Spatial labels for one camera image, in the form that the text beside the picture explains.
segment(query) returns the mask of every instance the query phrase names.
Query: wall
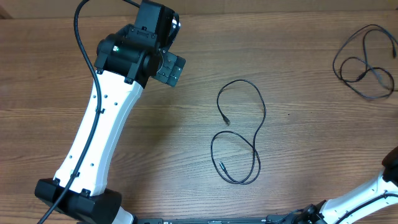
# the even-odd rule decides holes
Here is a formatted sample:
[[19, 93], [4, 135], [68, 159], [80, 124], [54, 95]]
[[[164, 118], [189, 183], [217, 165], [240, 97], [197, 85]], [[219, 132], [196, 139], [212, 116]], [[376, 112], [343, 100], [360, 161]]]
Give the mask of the wall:
[[[73, 17], [81, 0], [0, 0], [9, 17]], [[389, 10], [398, 0], [157, 0], [180, 14], [215, 14], [289, 11]], [[137, 9], [122, 0], [92, 0], [81, 16], [130, 16]]]

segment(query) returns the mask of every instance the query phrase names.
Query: wooden table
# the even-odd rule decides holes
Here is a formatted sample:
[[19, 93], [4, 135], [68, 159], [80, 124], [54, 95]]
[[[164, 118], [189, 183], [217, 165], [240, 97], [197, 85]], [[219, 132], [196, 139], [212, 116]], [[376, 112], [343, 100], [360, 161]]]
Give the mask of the wooden table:
[[[264, 217], [343, 195], [376, 175], [397, 146], [398, 94], [366, 101], [333, 74], [340, 45], [375, 23], [398, 36], [397, 11], [301, 12], [183, 16], [172, 52], [187, 60], [176, 88], [150, 80], [124, 127], [108, 188], [123, 207], [144, 217]], [[92, 61], [98, 42], [132, 17], [80, 20]], [[53, 177], [72, 145], [92, 79], [71, 19], [0, 21], [0, 223], [35, 223], [48, 209], [34, 196], [37, 181]], [[391, 44], [371, 34], [369, 59], [398, 74]], [[361, 56], [361, 41], [338, 60]], [[216, 173], [210, 141], [221, 130], [257, 136], [262, 169], [250, 185], [231, 185]], [[367, 84], [363, 88], [372, 88]], [[250, 169], [251, 151], [235, 136], [215, 142], [233, 177]], [[359, 223], [396, 223], [398, 207]], [[75, 223], [54, 213], [48, 223]]]

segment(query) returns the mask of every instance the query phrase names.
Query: wooden tabletop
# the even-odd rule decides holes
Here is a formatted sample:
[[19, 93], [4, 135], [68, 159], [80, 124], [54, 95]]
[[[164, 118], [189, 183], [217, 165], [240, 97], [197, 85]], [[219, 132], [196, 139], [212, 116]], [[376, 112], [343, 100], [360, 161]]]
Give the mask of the wooden tabletop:
[[[187, 64], [175, 88], [149, 80], [126, 121], [111, 163], [108, 188], [141, 218], [264, 217], [335, 198], [368, 181], [397, 146], [398, 94], [362, 99], [333, 74], [338, 48], [366, 24], [398, 36], [397, 11], [300, 12], [183, 16], [171, 52]], [[133, 17], [80, 20], [92, 61], [98, 42]], [[71, 19], [0, 21], [0, 223], [35, 223], [48, 209], [34, 196], [37, 181], [53, 177], [84, 115], [92, 79]], [[398, 74], [383, 34], [368, 39], [374, 66]], [[338, 59], [362, 57], [361, 41]], [[352, 64], [348, 75], [362, 65]], [[233, 130], [249, 141], [262, 119], [247, 83], [220, 98], [220, 88], [245, 78], [260, 89], [267, 118], [257, 136], [262, 169], [250, 185], [216, 173], [210, 141]], [[377, 91], [377, 84], [360, 85]], [[216, 161], [243, 178], [251, 149], [236, 136], [215, 142]], [[397, 223], [391, 206], [358, 223]], [[54, 213], [48, 223], [75, 223]]]

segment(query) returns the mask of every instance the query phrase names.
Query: cable plug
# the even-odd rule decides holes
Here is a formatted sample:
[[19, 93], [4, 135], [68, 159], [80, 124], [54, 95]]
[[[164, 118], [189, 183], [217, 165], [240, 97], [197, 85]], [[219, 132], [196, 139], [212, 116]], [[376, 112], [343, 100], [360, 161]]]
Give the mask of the cable plug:
[[224, 119], [226, 124], [228, 124], [228, 125], [231, 124], [231, 122], [229, 121], [229, 119], [225, 115], [223, 115], [223, 119]]
[[221, 169], [226, 173], [226, 168], [225, 168], [223, 162], [219, 161], [218, 164], [220, 165]]

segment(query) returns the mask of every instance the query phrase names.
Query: white arm casing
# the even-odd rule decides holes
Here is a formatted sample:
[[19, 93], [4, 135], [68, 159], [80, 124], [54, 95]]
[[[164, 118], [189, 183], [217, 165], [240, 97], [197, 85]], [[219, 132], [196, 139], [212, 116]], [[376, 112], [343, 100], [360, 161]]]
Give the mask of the white arm casing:
[[[382, 179], [383, 171], [379, 173], [373, 180], [365, 183], [348, 194], [327, 201], [320, 211], [325, 217], [324, 221], [327, 224], [335, 224], [341, 217], [343, 217], [349, 211], [363, 205], [364, 203], [384, 195], [398, 194], [398, 187], [392, 182], [385, 182]], [[367, 205], [358, 211], [354, 212], [348, 218], [345, 218], [341, 223], [350, 224], [359, 220], [375, 211], [378, 211], [389, 205], [398, 203], [397, 197], [386, 197]]]
[[[70, 190], [80, 193], [82, 189], [90, 191], [90, 196], [100, 195], [107, 184], [109, 164], [120, 137], [126, 119], [142, 93], [142, 87], [137, 82], [132, 85], [124, 82], [124, 76], [104, 71], [97, 75], [101, 87], [102, 109], [98, 125], [80, 167], [80, 174], [73, 181]], [[55, 173], [60, 180], [60, 186], [65, 187], [69, 181], [80, 154], [86, 144], [96, 114], [96, 88], [93, 85], [90, 102], [75, 141], [63, 164]]]

